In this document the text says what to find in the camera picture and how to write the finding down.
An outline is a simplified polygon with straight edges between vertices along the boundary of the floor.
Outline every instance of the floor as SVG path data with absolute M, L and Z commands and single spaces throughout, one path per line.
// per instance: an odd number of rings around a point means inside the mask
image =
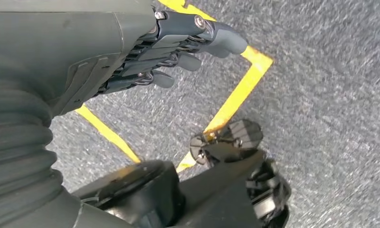
M 380 0 L 192 0 L 244 34 L 274 64 L 234 120 L 263 127 L 262 147 L 293 187 L 290 228 L 380 228 Z M 158 8 L 163 6 L 154 2 Z M 249 69 L 241 56 L 199 55 L 195 72 L 166 70 L 153 86 L 100 96 L 86 106 L 141 159 L 189 150 Z M 132 163 L 76 112 L 57 117 L 55 168 L 75 190 Z M 189 178 L 203 170 L 194 166 Z

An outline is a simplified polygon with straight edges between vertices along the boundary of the yellow tape line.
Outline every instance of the yellow tape line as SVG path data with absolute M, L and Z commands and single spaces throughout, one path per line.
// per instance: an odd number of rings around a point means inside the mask
M 202 16 L 204 19 L 216 21 L 213 17 L 207 15 L 193 5 L 189 5 L 187 8 L 184 8 L 184 0 L 159 0 L 159 2 L 176 12 L 197 14 Z M 228 123 L 273 63 L 271 58 L 263 55 L 251 46 L 246 48 L 246 50 L 242 53 L 242 56 L 247 59 L 252 66 L 208 124 L 207 128 L 204 130 L 204 133 L 217 130 Z M 196 162 L 189 152 L 180 162 L 176 171 L 181 172 L 186 168 L 194 166 L 195 164 Z
M 104 124 L 98 117 L 96 117 L 85 105 L 77 109 L 76 112 L 91 123 L 107 140 L 120 148 L 120 150 L 122 150 L 133 162 L 140 162 L 140 159 L 137 155 L 135 155 L 127 143 L 118 134 L 106 126 L 106 124 Z

